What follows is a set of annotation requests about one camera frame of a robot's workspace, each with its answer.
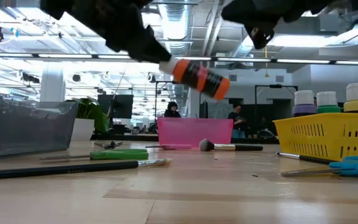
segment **office desk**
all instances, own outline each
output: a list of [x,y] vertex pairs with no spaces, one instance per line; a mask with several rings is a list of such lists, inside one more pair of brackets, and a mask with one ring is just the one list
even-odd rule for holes
[[[125,142],[140,148],[156,142]],[[92,142],[73,142],[72,155]],[[170,167],[113,170],[0,180],[0,223],[335,223],[358,224],[358,179],[321,175],[284,178],[281,170],[319,166],[262,152],[150,150],[150,159],[170,157]],[[67,164],[40,156],[0,160],[0,169]]]

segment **white planter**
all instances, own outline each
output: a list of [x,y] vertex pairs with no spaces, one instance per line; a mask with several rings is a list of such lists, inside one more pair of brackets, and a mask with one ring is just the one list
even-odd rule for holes
[[72,141],[89,141],[94,129],[94,120],[92,119],[75,119]]

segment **potted plant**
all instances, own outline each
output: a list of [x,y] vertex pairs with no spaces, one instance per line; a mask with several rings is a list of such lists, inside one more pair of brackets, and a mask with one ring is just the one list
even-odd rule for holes
[[99,133],[108,131],[108,117],[95,99],[74,98],[69,101],[78,103],[71,140],[89,141],[94,129]]

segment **yellow plastic basket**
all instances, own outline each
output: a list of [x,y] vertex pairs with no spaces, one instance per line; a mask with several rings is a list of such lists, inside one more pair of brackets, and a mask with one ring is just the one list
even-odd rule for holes
[[283,152],[332,161],[358,156],[356,113],[325,113],[274,123]]

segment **pink plastic bin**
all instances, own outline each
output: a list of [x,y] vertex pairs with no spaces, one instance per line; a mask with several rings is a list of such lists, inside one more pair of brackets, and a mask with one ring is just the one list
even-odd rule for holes
[[157,124],[160,145],[198,147],[203,139],[230,144],[233,129],[231,119],[158,118]]

